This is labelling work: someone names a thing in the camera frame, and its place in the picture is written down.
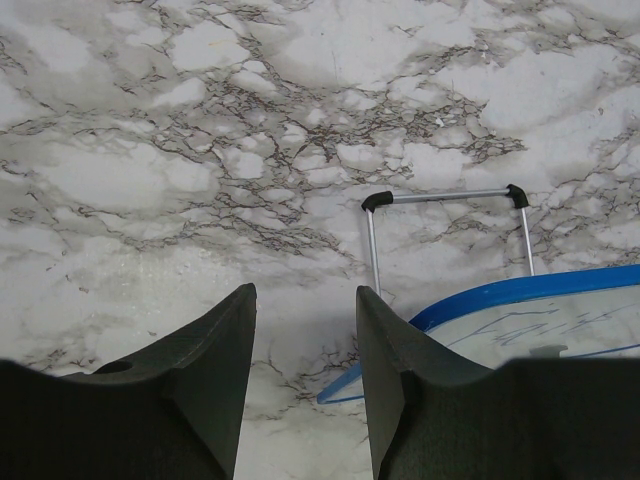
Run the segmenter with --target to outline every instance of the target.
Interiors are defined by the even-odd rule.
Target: blue edge
[[[525,302],[545,297],[570,295],[609,288],[630,287],[640,284],[640,265],[599,268],[581,272],[553,273],[535,277],[512,278],[472,288],[445,298],[425,308],[409,322],[423,332],[469,313],[498,305]],[[580,357],[611,353],[639,347],[640,344],[594,352]],[[336,393],[362,375],[360,364],[349,368],[338,379],[325,388],[317,397],[319,404],[342,403],[358,400],[363,395],[330,400]]]

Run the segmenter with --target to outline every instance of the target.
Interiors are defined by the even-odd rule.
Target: metal handle
[[[376,246],[376,231],[373,224],[373,213],[376,207],[391,205],[393,203],[417,203],[443,200],[461,200],[467,198],[482,197],[509,197],[513,200],[515,208],[520,210],[522,219],[522,229],[524,230],[525,247],[527,259],[529,261],[529,272],[535,275],[533,266],[533,252],[531,250],[531,238],[529,236],[529,225],[527,223],[527,213],[525,208],[529,206],[527,195],[520,187],[509,185],[507,188],[498,190],[470,190],[466,192],[444,192],[444,193],[420,193],[410,195],[393,195],[391,192],[374,193],[362,202],[362,209],[367,213],[367,227],[369,230],[369,250],[371,253],[371,269],[373,270],[373,285],[378,295],[381,295],[380,269],[378,267],[378,250]]]

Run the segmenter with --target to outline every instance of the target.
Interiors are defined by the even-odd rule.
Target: marble countertop
[[[369,479],[314,401],[360,202],[515,183],[539,273],[638,263],[639,82],[637,0],[0,0],[0,354],[90,372],[253,282],[236,478]],[[526,274],[505,202],[380,210],[385,300]]]

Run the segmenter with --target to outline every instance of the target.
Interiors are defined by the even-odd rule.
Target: silver metal rod
[[[380,290],[380,270],[378,269],[376,231],[373,227],[373,212],[371,212],[371,210],[367,210],[367,226],[369,227],[369,252],[371,253],[371,269],[373,270],[373,286],[376,293],[382,296],[382,291]]]
[[[470,190],[468,192],[417,193],[410,195],[394,195],[393,203],[415,203],[481,197],[504,197],[508,193],[508,188],[503,188],[500,190]]]
[[[522,230],[524,231],[524,242],[527,248],[527,260],[529,260],[529,272],[533,277],[536,271],[533,267],[533,251],[531,250],[531,237],[529,237],[529,224],[527,222],[527,212],[524,208],[520,209],[520,216],[522,217]]]

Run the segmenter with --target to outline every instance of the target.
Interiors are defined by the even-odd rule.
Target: black plastic joint
[[[362,209],[366,212],[369,210],[371,213],[376,211],[376,207],[382,205],[391,205],[393,203],[393,193],[380,192],[369,195],[364,202],[362,202]]]
[[[513,200],[514,207],[519,210],[529,206],[529,200],[527,199],[527,194],[524,193],[524,190],[516,185],[507,185],[507,188],[509,189],[507,197]]]

